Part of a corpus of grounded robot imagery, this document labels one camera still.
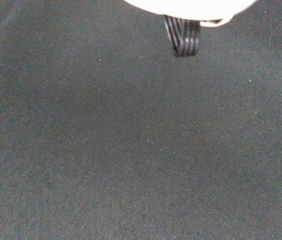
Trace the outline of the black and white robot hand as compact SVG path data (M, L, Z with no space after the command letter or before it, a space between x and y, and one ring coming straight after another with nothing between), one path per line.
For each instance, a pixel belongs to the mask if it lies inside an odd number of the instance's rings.
M139 9L164 16L165 28L177 57L194 56L201 27L215 28L252 6L254 0L127 0Z

